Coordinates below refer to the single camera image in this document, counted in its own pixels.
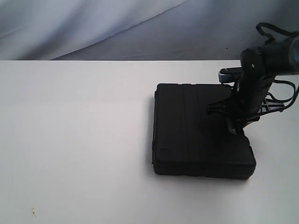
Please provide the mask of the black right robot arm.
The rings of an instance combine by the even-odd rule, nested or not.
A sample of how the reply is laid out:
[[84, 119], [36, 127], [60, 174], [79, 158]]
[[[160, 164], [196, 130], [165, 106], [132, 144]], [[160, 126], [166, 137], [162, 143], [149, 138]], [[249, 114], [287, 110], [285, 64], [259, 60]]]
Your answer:
[[[263, 115], [283, 112], [294, 104], [299, 95], [298, 87], [276, 77], [298, 75], [299, 38], [287, 37], [280, 42], [246, 49], [241, 53], [240, 62], [240, 67], [223, 68], [218, 74], [219, 82], [231, 89], [230, 96], [207, 106], [208, 113], [227, 118], [228, 129], [233, 134]], [[275, 98], [269, 92], [272, 84], [291, 86], [293, 95], [288, 99]]]

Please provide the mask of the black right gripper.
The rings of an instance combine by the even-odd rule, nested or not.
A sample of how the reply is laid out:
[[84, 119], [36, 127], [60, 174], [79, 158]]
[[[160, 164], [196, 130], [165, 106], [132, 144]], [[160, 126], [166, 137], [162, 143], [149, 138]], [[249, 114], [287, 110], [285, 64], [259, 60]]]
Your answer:
[[284, 110], [281, 100], [266, 98], [274, 81], [272, 75], [243, 71], [239, 82], [234, 83], [229, 99], [208, 104], [207, 114], [228, 115], [228, 130], [236, 135], [235, 128], [244, 128], [263, 115]]

